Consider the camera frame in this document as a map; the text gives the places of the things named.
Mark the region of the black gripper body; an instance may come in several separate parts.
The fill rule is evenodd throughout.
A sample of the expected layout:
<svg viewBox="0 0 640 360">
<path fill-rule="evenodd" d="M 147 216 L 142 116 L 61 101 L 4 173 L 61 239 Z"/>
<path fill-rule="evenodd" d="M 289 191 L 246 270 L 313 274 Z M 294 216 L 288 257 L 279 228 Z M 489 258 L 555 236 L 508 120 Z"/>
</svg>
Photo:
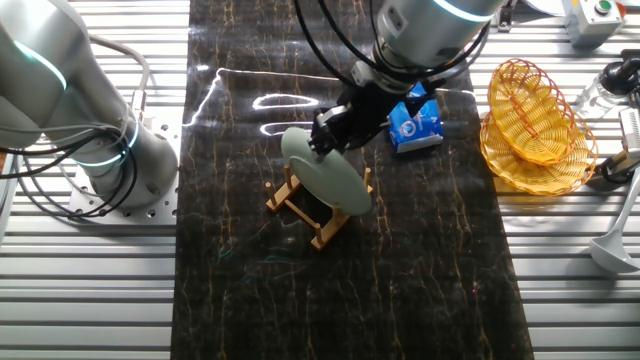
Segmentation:
<svg viewBox="0 0 640 360">
<path fill-rule="evenodd" d="M 350 109 L 346 142 L 376 128 L 381 132 L 387 116 L 398 104 L 404 104 L 408 114 L 415 116 L 429 100 L 436 97 L 436 89 L 442 85 L 444 82 L 420 82 L 413 90 L 421 87 L 425 93 L 417 97 L 410 97 L 408 93 L 388 93 L 376 83 L 368 83 L 364 87 L 347 87 L 339 97 L 339 104 Z"/>
</svg>

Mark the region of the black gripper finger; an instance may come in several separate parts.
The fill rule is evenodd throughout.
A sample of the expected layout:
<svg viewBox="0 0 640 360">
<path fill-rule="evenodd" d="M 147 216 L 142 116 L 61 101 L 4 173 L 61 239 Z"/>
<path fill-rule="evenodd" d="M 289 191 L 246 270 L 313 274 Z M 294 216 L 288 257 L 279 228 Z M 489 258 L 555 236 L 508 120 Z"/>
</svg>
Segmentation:
<svg viewBox="0 0 640 360">
<path fill-rule="evenodd" d="M 346 127 L 349 114 L 350 109 L 345 105 L 314 110 L 311 138 L 308 144 L 317 156 L 327 156 L 333 150 L 340 154 L 346 151 Z"/>
<path fill-rule="evenodd" d="M 380 129 L 376 128 L 368 131 L 367 133 L 358 134 L 347 143 L 345 149 L 347 151 L 351 151 L 361 148 L 374 139 L 379 133 Z"/>
</svg>

